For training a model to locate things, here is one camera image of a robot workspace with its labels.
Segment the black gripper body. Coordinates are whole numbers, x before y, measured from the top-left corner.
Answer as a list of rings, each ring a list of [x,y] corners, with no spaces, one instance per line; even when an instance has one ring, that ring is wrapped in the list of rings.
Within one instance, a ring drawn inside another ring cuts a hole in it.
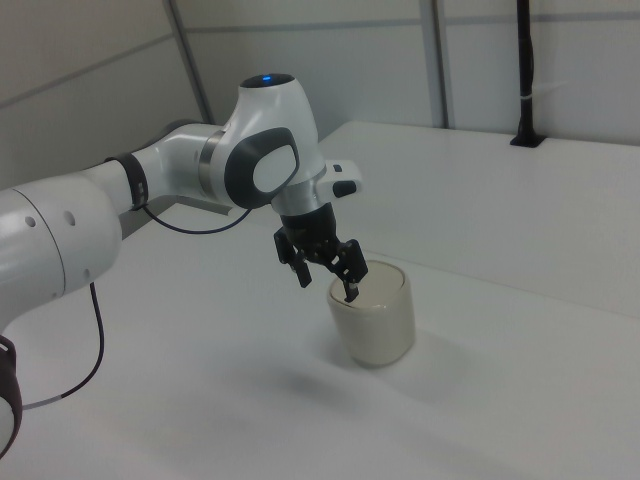
[[[280,220],[278,258],[281,263],[291,264],[296,255],[294,250],[317,264],[329,265],[335,259],[340,241],[330,203],[303,215],[281,215]]]

